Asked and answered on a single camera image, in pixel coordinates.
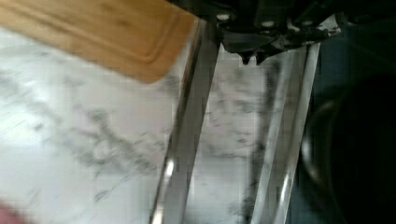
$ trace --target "gray marble veining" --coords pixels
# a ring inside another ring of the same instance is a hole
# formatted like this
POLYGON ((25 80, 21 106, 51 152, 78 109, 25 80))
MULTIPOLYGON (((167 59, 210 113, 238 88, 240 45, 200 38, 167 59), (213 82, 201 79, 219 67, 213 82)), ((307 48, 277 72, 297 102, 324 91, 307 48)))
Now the gray marble veining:
MULTIPOLYGON (((187 50, 148 85, 0 29, 0 202, 32 223, 148 223, 187 50)), ((220 51, 185 223, 251 210, 277 67, 220 51)))

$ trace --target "wooden cutting board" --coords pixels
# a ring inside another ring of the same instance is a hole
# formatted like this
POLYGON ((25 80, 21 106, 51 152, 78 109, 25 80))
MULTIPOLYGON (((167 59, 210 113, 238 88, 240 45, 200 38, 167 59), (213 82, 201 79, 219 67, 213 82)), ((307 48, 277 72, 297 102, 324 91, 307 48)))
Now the wooden cutting board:
POLYGON ((0 0, 0 25, 145 82, 166 74, 193 22, 165 0, 0 0))

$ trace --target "black object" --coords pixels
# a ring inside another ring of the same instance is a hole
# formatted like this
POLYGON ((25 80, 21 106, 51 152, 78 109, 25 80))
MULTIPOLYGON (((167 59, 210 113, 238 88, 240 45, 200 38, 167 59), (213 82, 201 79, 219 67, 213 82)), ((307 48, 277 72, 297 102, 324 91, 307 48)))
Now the black object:
POLYGON ((267 57, 336 34, 318 27, 332 14, 364 24, 395 15, 393 0, 169 0, 218 26, 224 48, 260 63, 267 57))
POLYGON ((325 101, 307 124, 302 159, 331 223, 381 223, 396 200, 396 75, 372 76, 325 101))

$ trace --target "metal blade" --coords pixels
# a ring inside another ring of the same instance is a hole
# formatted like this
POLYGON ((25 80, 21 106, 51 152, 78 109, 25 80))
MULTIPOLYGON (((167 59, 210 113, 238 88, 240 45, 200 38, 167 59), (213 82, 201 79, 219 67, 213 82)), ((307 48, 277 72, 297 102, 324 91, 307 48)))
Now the metal blade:
POLYGON ((183 92, 166 152, 151 224, 181 224, 215 66, 216 27, 200 20, 186 65, 183 92))

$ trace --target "marble countertop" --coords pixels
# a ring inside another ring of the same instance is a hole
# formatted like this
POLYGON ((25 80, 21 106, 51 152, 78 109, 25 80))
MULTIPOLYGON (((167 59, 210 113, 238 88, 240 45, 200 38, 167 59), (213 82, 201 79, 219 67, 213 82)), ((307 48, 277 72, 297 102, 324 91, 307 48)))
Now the marble countertop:
MULTIPOLYGON (((0 28, 0 203, 26 223, 147 224, 187 51, 144 84, 0 28)), ((220 51, 186 224, 251 209, 278 59, 254 63, 220 51)))

